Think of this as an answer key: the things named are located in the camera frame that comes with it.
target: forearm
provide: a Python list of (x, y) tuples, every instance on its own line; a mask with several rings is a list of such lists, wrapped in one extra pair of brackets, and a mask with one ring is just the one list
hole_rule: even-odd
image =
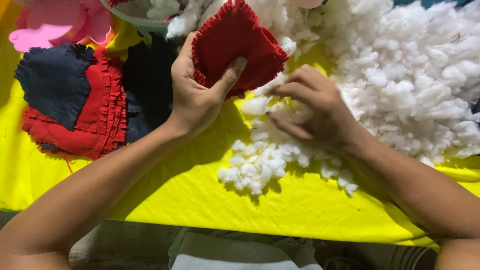
[(452, 178), (370, 134), (360, 135), (347, 155), (426, 228), (442, 237), (480, 238), (480, 198)]
[(137, 142), (90, 163), (10, 221), (0, 232), (0, 245), (25, 253), (68, 252), (130, 187), (185, 140), (167, 122)]

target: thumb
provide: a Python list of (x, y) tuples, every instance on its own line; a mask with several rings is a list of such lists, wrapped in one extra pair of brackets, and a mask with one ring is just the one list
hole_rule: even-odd
[(240, 76), (247, 66), (247, 59), (243, 56), (237, 57), (223, 73), (220, 80), (213, 85), (211, 90), (218, 95), (223, 95), (224, 98), (232, 87), (240, 79)]
[(279, 130), (287, 133), (295, 139), (299, 141), (313, 140), (313, 136), (301, 126), (295, 125), (285, 119), (282, 119), (278, 114), (274, 112), (267, 112), (267, 116)]

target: red fabric scrap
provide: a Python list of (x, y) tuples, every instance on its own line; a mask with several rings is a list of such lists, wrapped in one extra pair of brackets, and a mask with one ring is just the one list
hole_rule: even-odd
[(227, 98), (254, 90), (284, 70), (287, 54), (272, 32), (258, 25), (258, 17), (245, 0), (228, 0), (198, 31), (192, 42), (194, 78), (205, 87), (217, 82), (238, 56), (248, 64)]
[(125, 2), (128, 2), (129, 0), (108, 0), (108, 5), (110, 6), (110, 8), (113, 8), (113, 6), (116, 6), (120, 3), (125, 3)]
[(73, 131), (33, 107), (24, 111), (22, 129), (37, 144), (58, 147), (54, 154), (76, 154), (96, 160), (125, 142), (126, 95), (120, 83), (121, 61), (108, 59), (106, 49), (96, 49), (85, 72), (91, 90)]

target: yellow fabric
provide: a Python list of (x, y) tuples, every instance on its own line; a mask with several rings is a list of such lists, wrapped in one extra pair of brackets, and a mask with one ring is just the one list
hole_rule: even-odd
[[(21, 131), (26, 106), (13, 71), (20, 57), (8, 34), (14, 30), (19, 8), (0, 3), (0, 209), (25, 209), (53, 185), (69, 175), (66, 161), (40, 153)], [(126, 48), (139, 42), (136, 30), (117, 19), (118, 36), (109, 46), (112, 55), (126, 56)], [(291, 69), (309, 63), (328, 67), (313, 48)], [(302, 236), (319, 239), (378, 242), (401, 245), (434, 245), (388, 197), (356, 172), (359, 191), (348, 198), (334, 180), (321, 179), (319, 164), (307, 169), (288, 166), (286, 177), (272, 180), (267, 193), (251, 196), (219, 183), (216, 175), (228, 166), (230, 146), (248, 139), (248, 123), (239, 113), (240, 100), (225, 102), (217, 120), (196, 139), (170, 155), (144, 177), (120, 202), (111, 218), (125, 221), (185, 225), (252, 233)], [(90, 161), (76, 159), (73, 171)], [(480, 195), (480, 158), (455, 160), (437, 169), (463, 181)]]

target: gray fabric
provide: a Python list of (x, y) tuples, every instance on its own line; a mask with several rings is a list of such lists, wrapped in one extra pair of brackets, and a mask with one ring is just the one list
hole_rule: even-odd
[(170, 248), (172, 270), (322, 270), (311, 239), (184, 228)]

